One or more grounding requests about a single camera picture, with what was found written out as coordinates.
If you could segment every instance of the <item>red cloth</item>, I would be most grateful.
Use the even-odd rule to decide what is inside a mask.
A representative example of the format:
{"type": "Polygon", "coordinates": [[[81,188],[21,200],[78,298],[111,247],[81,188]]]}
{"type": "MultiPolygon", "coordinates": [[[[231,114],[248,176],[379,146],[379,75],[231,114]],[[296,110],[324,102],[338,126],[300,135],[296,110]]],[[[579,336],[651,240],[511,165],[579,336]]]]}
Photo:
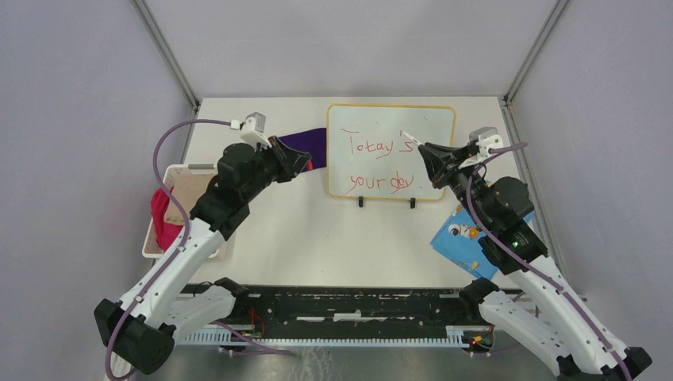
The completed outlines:
{"type": "Polygon", "coordinates": [[[154,231],[156,233],[156,244],[164,251],[171,247],[173,241],[175,241],[175,238],[183,229],[180,225],[163,222],[163,215],[166,213],[170,201],[168,196],[166,196],[160,188],[154,192],[152,200],[149,202],[152,213],[152,223],[154,224],[154,231]]]}

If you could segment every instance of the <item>gray wall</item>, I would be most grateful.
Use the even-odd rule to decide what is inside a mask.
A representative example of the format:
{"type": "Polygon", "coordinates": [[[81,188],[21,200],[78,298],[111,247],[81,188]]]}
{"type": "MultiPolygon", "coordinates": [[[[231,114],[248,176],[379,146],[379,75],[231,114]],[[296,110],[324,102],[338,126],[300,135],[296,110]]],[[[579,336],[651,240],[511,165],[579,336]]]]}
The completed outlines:
{"type": "Polygon", "coordinates": [[[128,1],[2,2],[0,57],[0,379],[101,379],[93,311],[147,268],[189,108],[128,1]]]}
{"type": "Polygon", "coordinates": [[[555,0],[148,0],[199,97],[502,95],[555,0]]]}
{"type": "Polygon", "coordinates": [[[513,104],[571,283],[671,379],[673,2],[575,1],[513,104]]]}

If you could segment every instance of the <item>blue cloth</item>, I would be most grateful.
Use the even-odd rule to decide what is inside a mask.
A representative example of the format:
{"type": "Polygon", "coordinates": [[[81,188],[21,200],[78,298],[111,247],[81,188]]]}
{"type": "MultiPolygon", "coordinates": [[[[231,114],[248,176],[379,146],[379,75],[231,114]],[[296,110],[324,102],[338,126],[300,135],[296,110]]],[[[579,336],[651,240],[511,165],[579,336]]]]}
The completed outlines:
{"type": "MultiPolygon", "coordinates": [[[[530,221],[533,213],[527,215],[524,221],[530,221]]],[[[498,268],[488,261],[477,242],[485,235],[476,229],[476,224],[463,207],[458,206],[430,244],[442,256],[461,266],[475,278],[492,279],[498,268]]]]}

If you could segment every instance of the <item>white table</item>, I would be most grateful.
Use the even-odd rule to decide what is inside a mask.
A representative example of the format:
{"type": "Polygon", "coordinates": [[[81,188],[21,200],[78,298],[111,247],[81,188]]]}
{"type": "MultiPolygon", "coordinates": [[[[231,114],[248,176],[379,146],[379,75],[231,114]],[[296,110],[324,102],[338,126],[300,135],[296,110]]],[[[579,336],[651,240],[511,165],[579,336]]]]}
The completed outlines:
{"type": "MultiPolygon", "coordinates": [[[[394,98],[206,98],[201,119],[243,119],[266,115],[265,134],[287,135],[325,127],[333,103],[448,105],[456,110],[454,145],[467,143],[470,131],[498,128],[509,144],[496,97],[394,98]]],[[[240,141],[219,125],[196,125],[185,164],[216,163],[222,150],[240,141]]],[[[487,178],[518,177],[512,155],[489,165],[487,178]]],[[[239,283],[335,287],[460,288],[474,278],[435,252],[429,242],[457,207],[447,191],[439,202],[334,198],[327,191],[327,169],[272,184],[250,203],[250,216],[220,255],[206,261],[191,283],[228,276],[239,283]]],[[[494,282],[518,288],[502,274],[494,282]]]]}

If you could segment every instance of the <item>beige cloth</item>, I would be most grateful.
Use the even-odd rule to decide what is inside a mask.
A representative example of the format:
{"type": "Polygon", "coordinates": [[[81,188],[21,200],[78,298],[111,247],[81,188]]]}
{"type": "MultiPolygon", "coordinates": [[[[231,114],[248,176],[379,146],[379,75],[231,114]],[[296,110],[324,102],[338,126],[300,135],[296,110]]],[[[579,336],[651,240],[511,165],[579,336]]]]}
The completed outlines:
{"type": "MultiPolygon", "coordinates": [[[[213,175],[186,175],[175,178],[173,185],[173,195],[178,199],[180,205],[185,208],[187,214],[194,208],[197,200],[208,187],[208,182],[213,178],[213,175]]],[[[185,225],[182,214],[175,206],[173,201],[168,204],[168,209],[163,215],[163,221],[173,225],[185,225]]]]}

